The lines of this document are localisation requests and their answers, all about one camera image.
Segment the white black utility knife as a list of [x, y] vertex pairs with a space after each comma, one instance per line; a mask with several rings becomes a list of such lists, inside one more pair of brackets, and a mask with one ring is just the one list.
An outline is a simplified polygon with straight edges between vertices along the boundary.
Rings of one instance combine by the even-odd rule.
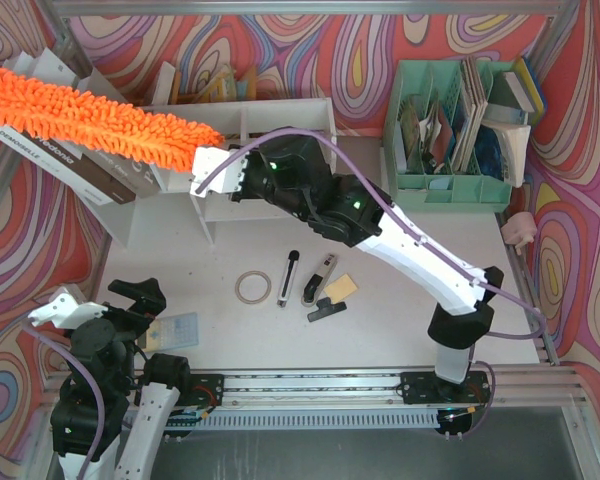
[[277, 295], [276, 304], [279, 308], [284, 308], [289, 300], [299, 258], [300, 253], [298, 250], [291, 250], [289, 252], [281, 285]]

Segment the orange microfiber duster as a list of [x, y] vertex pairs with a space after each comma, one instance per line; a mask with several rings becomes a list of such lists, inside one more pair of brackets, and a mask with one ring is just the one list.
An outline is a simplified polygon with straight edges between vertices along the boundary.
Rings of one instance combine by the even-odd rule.
[[0, 126], [178, 173], [192, 169], [198, 148], [219, 147], [224, 142], [223, 135], [207, 124], [146, 112], [4, 67], [0, 67]]

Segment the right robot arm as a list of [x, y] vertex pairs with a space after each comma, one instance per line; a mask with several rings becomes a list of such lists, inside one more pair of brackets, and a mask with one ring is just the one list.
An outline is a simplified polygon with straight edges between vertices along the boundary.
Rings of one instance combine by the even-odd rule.
[[459, 385], [479, 339], [491, 329], [491, 299], [504, 273], [464, 262], [413, 224], [357, 168], [337, 174], [327, 164], [328, 141], [298, 129], [271, 132], [253, 148], [234, 146], [233, 199], [262, 199], [327, 240], [374, 256], [400, 271], [436, 301], [428, 335], [437, 345], [436, 376]]

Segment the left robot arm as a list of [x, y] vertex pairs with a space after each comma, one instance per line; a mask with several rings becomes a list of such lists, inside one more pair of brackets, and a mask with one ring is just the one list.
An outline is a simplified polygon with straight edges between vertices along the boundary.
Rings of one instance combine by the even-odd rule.
[[166, 298], [155, 278], [114, 280], [127, 309], [78, 299], [60, 288], [51, 322], [70, 333], [70, 374], [51, 415], [53, 448], [67, 479], [147, 479], [167, 420], [189, 386], [186, 358], [154, 354], [136, 377], [136, 343]]

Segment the white wooden bookshelf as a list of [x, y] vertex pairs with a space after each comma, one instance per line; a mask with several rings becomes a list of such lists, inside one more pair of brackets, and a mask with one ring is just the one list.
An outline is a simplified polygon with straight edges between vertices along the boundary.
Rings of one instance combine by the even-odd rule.
[[[225, 135], [228, 142], [246, 144], [260, 134], [282, 127], [309, 129], [337, 141], [332, 101], [329, 98], [259, 100], [211, 104], [151, 106], [151, 112], [173, 114], [189, 121], [205, 123]], [[97, 206], [88, 199], [83, 204], [119, 245], [129, 245], [132, 227], [140, 219], [140, 202], [109, 203]], [[235, 203], [227, 195], [192, 197], [191, 210], [197, 215], [206, 240], [212, 244], [219, 222], [273, 220], [287, 216], [263, 200]]]

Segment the yellow blue calculator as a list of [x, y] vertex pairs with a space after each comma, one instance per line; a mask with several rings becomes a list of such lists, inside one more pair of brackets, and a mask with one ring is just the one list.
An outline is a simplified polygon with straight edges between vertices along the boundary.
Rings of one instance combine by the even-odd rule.
[[144, 352], [162, 352], [196, 346], [198, 343], [196, 313], [155, 319], [138, 339], [138, 346]]

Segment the masking tape roll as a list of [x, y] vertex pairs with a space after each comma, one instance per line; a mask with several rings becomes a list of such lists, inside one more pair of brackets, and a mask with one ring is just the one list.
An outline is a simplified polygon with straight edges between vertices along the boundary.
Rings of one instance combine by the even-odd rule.
[[272, 291], [270, 277], [258, 270], [242, 273], [234, 285], [237, 299], [246, 305], [257, 305], [267, 300]]

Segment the books behind shelf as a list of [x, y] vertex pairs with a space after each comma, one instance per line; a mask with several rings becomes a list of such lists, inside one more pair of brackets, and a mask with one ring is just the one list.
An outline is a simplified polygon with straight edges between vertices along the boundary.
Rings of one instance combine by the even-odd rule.
[[257, 97], [257, 68], [251, 66], [236, 78], [234, 70], [224, 65], [198, 92], [181, 93], [183, 84], [181, 72], [168, 62], [163, 62], [143, 103], [161, 106], [252, 101]]

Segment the brown Lonely Ones book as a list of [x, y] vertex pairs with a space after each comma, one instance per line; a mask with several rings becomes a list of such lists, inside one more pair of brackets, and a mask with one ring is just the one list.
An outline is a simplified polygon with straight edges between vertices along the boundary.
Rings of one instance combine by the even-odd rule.
[[[125, 97], [97, 69], [80, 80], [77, 89], [91, 92], [94, 96], [126, 104]], [[83, 147], [84, 153], [99, 167], [111, 174], [122, 185], [131, 190], [139, 198], [147, 198], [157, 194], [160, 186], [148, 164], [136, 162], [124, 156], [110, 154], [101, 149], [89, 150]]]

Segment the yellow sticky note pad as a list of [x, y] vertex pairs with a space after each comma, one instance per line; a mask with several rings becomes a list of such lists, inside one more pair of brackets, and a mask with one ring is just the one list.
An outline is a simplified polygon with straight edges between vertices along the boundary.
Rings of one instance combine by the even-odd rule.
[[358, 290], [349, 274], [344, 274], [324, 288], [324, 293], [333, 304], [344, 301]]

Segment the green desk organizer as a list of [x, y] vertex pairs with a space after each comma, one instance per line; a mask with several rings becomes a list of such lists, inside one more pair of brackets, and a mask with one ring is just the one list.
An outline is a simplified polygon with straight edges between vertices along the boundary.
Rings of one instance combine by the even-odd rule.
[[494, 77], [507, 64], [401, 60], [384, 122], [389, 191], [403, 209], [497, 213], [512, 185], [494, 143], [479, 129]]

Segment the open white paperback book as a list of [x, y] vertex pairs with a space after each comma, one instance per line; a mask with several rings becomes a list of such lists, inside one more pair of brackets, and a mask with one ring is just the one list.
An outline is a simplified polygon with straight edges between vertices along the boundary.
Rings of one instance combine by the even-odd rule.
[[521, 187], [524, 181], [531, 126], [489, 119], [483, 119], [481, 126], [495, 135], [502, 161], [503, 181], [512, 187]]

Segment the grey blue yellow books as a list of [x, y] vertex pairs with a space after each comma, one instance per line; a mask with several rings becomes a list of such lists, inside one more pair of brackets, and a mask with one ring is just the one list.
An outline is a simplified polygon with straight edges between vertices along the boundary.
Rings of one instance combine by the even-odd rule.
[[547, 102], [540, 84], [525, 57], [518, 57], [507, 68], [490, 65], [488, 102], [517, 109], [527, 114], [526, 123], [535, 127], [544, 117]]

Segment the pink pig figurine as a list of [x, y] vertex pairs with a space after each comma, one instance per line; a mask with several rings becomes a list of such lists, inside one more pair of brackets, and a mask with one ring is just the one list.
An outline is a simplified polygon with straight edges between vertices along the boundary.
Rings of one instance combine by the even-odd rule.
[[518, 212], [512, 215], [501, 227], [501, 234], [507, 245], [514, 247], [518, 255], [530, 243], [533, 243], [537, 234], [534, 216], [530, 212]]

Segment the aluminium rail with mounts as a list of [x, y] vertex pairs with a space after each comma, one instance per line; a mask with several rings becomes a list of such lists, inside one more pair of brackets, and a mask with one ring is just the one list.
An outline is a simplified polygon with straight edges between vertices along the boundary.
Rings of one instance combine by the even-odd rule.
[[462, 385], [443, 385], [432, 368], [193, 369], [193, 381], [229, 408], [411, 408], [484, 405], [568, 406], [586, 402], [574, 369], [531, 366], [473, 366]]

